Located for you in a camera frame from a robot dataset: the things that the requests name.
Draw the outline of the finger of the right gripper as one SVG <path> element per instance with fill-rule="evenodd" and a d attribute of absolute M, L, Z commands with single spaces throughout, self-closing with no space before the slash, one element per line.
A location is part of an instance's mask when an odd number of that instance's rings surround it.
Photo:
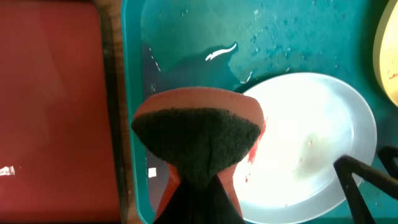
<path fill-rule="evenodd" d="M 383 147 L 378 151 L 377 155 L 388 174 L 391 177 L 398 179 L 397 162 L 394 160 L 397 159 L 397 148 L 390 146 Z"/>
<path fill-rule="evenodd" d="M 376 222 L 354 181 L 353 174 L 362 177 L 390 197 L 397 199 L 397 179 L 350 156 L 341 156 L 333 166 L 356 224 L 375 224 Z"/>

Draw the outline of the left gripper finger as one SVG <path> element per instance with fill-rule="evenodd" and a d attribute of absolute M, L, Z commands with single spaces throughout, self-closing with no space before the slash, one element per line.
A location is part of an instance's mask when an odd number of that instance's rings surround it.
<path fill-rule="evenodd" d="M 181 181 L 154 224 L 245 224 L 218 178 L 204 190 Z"/>

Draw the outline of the white plate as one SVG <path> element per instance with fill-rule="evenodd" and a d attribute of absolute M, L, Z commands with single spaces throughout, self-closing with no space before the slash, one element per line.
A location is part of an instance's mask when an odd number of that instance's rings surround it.
<path fill-rule="evenodd" d="M 344 202 L 334 162 L 346 155 L 369 165 L 376 152 L 376 122 L 363 96 L 319 73 L 270 78 L 245 95 L 259 102 L 266 127 L 233 175 L 243 218 L 302 223 Z"/>

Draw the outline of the green and pink sponge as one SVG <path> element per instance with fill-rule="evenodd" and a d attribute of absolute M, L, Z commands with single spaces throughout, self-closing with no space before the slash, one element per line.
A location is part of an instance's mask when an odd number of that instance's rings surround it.
<path fill-rule="evenodd" d="M 168 166 L 170 177 L 155 220 L 181 181 L 204 190 L 214 176 L 242 218 L 233 174 L 265 129 L 257 100 L 218 88 L 178 88 L 146 99 L 131 128 L 146 149 Z"/>

